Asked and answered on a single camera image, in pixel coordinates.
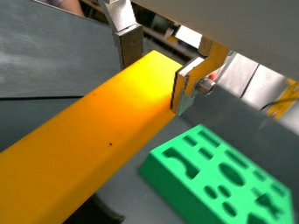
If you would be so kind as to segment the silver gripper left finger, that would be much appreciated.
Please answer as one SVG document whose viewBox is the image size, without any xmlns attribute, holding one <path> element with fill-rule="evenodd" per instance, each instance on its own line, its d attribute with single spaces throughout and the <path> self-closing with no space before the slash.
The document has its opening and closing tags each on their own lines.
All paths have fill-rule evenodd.
<svg viewBox="0 0 299 224">
<path fill-rule="evenodd" d="M 143 26 L 136 22 L 129 0 L 97 0 L 112 28 L 121 68 L 143 57 Z"/>
</svg>

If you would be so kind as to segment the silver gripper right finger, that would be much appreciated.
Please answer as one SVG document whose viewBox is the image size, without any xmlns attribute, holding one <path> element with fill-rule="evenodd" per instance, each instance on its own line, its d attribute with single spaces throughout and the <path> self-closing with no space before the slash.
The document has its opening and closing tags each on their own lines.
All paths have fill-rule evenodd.
<svg viewBox="0 0 299 224">
<path fill-rule="evenodd" d="M 224 45 L 202 37 L 200 56 L 192 59 L 175 73 L 171 110 L 177 116 L 192 105 L 198 93 L 203 95 L 211 93 L 215 82 L 208 79 L 208 75 L 222 67 L 228 51 L 230 49 Z"/>
</svg>

